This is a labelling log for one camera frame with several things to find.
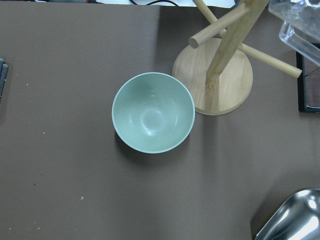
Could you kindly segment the mirrored tray with glasses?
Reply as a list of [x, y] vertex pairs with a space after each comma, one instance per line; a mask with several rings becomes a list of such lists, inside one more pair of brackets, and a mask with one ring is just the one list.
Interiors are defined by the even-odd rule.
[[297, 78], [298, 110], [320, 113], [320, 66], [296, 52], [296, 66], [302, 70]]

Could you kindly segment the wooden cup tree stand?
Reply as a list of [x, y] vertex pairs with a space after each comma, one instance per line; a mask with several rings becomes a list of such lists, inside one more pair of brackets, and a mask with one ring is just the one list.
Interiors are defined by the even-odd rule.
[[294, 78], [302, 71], [243, 43], [267, 6], [266, 0], [242, 0], [221, 18], [202, 0], [194, 1], [210, 25], [189, 38], [177, 56], [172, 75], [192, 95], [195, 110], [204, 115], [223, 115], [237, 109], [253, 85], [253, 57]]

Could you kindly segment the mint green bowl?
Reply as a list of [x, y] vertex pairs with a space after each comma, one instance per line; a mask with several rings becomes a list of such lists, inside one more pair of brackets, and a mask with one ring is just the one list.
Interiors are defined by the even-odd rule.
[[195, 115], [189, 90], [161, 72], [142, 73], [124, 83], [111, 110], [119, 138], [147, 154], [164, 153], [180, 145], [190, 134]]

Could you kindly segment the clear textured glass cup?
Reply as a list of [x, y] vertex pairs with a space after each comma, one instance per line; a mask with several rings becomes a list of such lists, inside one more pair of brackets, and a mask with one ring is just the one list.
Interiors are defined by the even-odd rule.
[[283, 20], [280, 40], [312, 61], [320, 64], [320, 2], [318, 0], [271, 0], [271, 14]]

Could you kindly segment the steel scoop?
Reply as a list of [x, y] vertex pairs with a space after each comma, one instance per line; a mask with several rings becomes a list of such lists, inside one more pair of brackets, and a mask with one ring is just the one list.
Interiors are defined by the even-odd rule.
[[318, 240], [320, 190], [303, 189], [291, 195], [256, 234], [256, 240]]

